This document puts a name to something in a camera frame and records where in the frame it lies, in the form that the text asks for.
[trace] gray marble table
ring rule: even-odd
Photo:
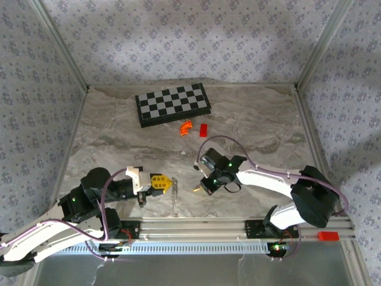
[[[204,140],[199,137],[201,123],[208,124],[208,136],[237,139],[258,163],[288,169],[313,164],[292,95],[258,86],[206,86],[212,113],[191,119],[193,129],[181,137],[184,120],[140,128],[134,95],[165,88],[90,89],[59,197],[78,186],[80,178],[94,167],[114,173],[140,165],[148,172],[177,178],[178,201],[173,210],[169,192],[149,197],[142,209],[135,200],[111,204],[121,218],[264,216],[271,206],[288,202],[280,194],[254,186],[245,186],[237,194],[221,189],[211,197],[193,192],[202,176],[192,166]],[[233,142],[223,139],[208,147],[227,156],[242,154]]]

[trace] floral wallpaper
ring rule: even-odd
[[[1,1],[0,232],[46,211],[82,99],[26,0]],[[0,284],[11,284],[0,276]]]
[[[44,0],[90,85],[295,82],[336,0]]]
[[[304,95],[374,285],[381,285],[381,2],[355,1]]]

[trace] black and white checkered board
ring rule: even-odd
[[[210,114],[202,83],[135,96],[142,128]]]

